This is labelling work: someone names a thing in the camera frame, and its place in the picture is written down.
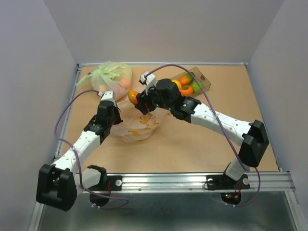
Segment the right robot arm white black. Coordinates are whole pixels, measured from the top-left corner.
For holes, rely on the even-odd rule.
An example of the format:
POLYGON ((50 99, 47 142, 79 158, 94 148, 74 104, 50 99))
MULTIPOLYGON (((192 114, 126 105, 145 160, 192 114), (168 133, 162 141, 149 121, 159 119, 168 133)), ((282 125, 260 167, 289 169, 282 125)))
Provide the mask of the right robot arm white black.
POLYGON ((193 97, 183 96, 170 79, 147 86, 141 93, 130 91, 128 98, 144 115, 156 108, 165 109, 176 119, 208 128, 224 135, 230 143, 239 145, 236 158, 221 176, 221 182, 227 188, 236 185, 250 168, 258 167, 269 145, 263 122, 255 120, 250 123, 221 114, 193 97))

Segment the orange translucent plastic bag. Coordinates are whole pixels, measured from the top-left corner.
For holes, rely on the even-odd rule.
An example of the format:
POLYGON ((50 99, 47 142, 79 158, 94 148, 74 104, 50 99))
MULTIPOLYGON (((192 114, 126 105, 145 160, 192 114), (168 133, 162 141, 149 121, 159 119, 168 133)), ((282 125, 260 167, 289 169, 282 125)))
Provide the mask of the orange translucent plastic bag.
POLYGON ((111 135, 125 143, 148 139, 153 131, 162 124, 170 112, 161 108, 155 109, 146 115, 141 113, 128 98, 118 102, 122 123, 111 128, 111 135))

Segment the orange persimmon with green calyx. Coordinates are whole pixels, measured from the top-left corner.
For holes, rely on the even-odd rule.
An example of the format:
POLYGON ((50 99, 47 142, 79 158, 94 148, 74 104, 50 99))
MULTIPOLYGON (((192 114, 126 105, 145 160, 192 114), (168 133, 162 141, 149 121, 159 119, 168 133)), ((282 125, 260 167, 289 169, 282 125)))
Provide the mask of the orange persimmon with green calyx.
POLYGON ((182 96, 190 96, 194 93, 193 87, 190 85, 183 85, 180 89, 180 93, 182 96))

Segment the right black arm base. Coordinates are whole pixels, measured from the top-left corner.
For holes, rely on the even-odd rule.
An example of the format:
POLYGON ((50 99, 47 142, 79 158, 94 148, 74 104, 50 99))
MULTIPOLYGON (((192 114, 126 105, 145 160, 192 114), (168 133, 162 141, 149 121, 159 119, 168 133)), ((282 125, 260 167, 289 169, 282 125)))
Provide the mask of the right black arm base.
POLYGON ((203 188, 207 191, 219 191, 223 202, 237 206, 242 199, 242 191, 250 189, 248 176, 244 174, 238 181, 232 180, 225 174, 207 175, 203 188))

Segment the red orange fruit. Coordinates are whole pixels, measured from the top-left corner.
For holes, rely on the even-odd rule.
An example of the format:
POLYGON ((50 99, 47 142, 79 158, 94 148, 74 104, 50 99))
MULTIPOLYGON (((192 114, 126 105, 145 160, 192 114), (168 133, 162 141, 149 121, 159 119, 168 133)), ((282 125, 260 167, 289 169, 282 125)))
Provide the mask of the red orange fruit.
POLYGON ((128 91, 128 99, 129 101, 133 104, 133 105, 137 105, 138 104, 138 99, 137 96, 139 95, 139 92, 135 91, 135 90, 129 90, 128 91))

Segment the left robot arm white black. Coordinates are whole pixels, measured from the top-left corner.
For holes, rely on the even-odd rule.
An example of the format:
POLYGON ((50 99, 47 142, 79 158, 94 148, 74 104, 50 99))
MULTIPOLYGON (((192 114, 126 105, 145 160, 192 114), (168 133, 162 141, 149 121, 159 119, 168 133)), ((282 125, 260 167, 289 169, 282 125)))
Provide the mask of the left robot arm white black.
POLYGON ((51 165, 44 164, 38 173, 36 201, 68 211, 79 194, 90 187, 111 190, 104 167, 89 166, 82 177, 82 162, 110 134, 111 127, 122 122, 119 108, 113 100, 100 101, 97 114, 81 132, 75 144, 51 165))

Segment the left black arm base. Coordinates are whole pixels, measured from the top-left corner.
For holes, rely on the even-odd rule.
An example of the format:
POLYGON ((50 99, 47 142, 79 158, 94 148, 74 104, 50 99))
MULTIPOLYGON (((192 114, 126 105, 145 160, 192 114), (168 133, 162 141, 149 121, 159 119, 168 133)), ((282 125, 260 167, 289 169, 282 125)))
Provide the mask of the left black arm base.
MULTIPOLYGON (((122 176, 120 175, 114 175, 110 176, 107 175, 104 180, 100 180, 98 184, 90 187, 91 191, 102 191, 106 192, 103 195, 104 196, 111 196, 112 191, 121 191, 122 190, 122 176)), ((104 206, 108 204, 109 200, 108 198, 102 198, 98 197, 96 195, 90 194, 89 196, 90 202, 99 205, 104 206)))

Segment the green bumpy fruit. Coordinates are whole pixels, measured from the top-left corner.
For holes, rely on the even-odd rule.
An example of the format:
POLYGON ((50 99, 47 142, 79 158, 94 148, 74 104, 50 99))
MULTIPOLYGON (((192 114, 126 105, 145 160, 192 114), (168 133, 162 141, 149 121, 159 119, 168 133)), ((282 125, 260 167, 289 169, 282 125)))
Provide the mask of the green bumpy fruit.
POLYGON ((193 89, 193 92, 197 93, 204 87, 204 85, 202 84, 202 82, 200 82, 199 84, 197 82, 193 82, 191 84, 191 87, 193 89))

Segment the yellow fruit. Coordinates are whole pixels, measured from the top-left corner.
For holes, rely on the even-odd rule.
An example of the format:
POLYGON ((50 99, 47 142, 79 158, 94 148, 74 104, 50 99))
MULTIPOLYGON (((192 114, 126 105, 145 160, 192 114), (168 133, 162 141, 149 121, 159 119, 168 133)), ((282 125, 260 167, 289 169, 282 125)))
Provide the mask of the yellow fruit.
POLYGON ((172 80, 172 82, 175 83, 179 89, 181 89, 182 85, 178 80, 172 80))

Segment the green smooth fruit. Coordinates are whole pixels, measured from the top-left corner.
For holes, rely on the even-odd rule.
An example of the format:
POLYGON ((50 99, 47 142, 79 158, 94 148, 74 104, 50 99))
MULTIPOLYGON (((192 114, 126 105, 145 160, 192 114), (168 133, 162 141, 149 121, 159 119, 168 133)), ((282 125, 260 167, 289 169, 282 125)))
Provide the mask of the green smooth fruit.
POLYGON ((193 83, 194 77, 195 75, 193 72, 190 72, 189 74, 186 73, 179 78, 179 82, 182 86, 190 85, 193 83))

